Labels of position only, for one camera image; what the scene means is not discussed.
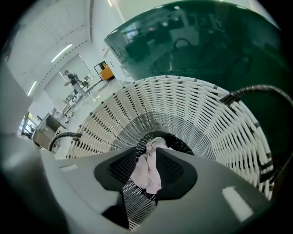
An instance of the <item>fluorescent light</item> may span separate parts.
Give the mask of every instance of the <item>fluorescent light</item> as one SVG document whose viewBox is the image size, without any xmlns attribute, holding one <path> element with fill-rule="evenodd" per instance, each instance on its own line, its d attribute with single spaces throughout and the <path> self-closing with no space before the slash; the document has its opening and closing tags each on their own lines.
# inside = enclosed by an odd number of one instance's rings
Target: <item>fluorescent light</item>
<svg viewBox="0 0 293 234">
<path fill-rule="evenodd" d="M 113 6 L 111 0 L 107 0 L 110 6 Z"/>
<path fill-rule="evenodd" d="M 66 46 L 63 50 L 61 50 L 60 52 L 59 52 L 59 54 L 57 54 L 52 60 L 51 60 L 51 62 L 54 62 L 55 61 L 55 59 L 57 59 L 67 48 L 69 48 L 70 46 L 72 46 L 72 44 L 70 43 L 68 46 Z"/>
<path fill-rule="evenodd" d="M 33 88 L 35 87 L 35 85 L 37 84 L 37 81 L 35 81 L 34 83 L 33 83 L 33 85 L 31 86 L 31 89 L 29 90 L 29 92 L 28 92 L 28 96 L 31 94 L 31 92 L 32 92 L 32 90 L 33 90 Z"/>
</svg>

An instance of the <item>floor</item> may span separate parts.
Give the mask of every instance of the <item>floor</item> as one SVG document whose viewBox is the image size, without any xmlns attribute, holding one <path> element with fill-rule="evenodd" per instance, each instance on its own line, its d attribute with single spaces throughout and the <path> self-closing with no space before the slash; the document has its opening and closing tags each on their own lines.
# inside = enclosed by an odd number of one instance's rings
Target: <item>floor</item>
<svg viewBox="0 0 293 234">
<path fill-rule="evenodd" d="M 117 92 L 121 89 L 121 83 L 116 79 L 113 79 L 110 82 L 102 81 L 97 86 L 95 86 L 91 91 L 90 95 L 86 98 L 82 98 L 73 108 L 74 116 L 70 119 L 69 123 L 66 124 L 67 132 L 75 132 L 79 128 L 79 125 L 82 124 L 84 119 L 89 115 L 91 111 L 93 111 L 96 107 L 98 107 L 102 101 L 106 100 L 110 97 L 114 92 Z M 67 150 L 70 146 L 71 138 L 66 137 L 60 140 L 60 147 L 58 148 L 55 158 L 65 159 Z"/>
</svg>

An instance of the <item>pink cloth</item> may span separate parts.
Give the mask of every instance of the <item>pink cloth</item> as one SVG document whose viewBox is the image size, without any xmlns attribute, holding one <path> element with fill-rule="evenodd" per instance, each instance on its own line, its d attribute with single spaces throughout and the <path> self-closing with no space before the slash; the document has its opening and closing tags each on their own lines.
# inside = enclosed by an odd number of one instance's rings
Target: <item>pink cloth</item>
<svg viewBox="0 0 293 234">
<path fill-rule="evenodd" d="M 156 194 L 162 188 L 161 177 L 156 168 L 156 148 L 168 149 L 164 138 L 156 137 L 146 144 L 146 153 L 139 157 L 136 167 L 130 176 L 137 186 L 146 188 L 146 192 L 151 194 Z"/>
</svg>

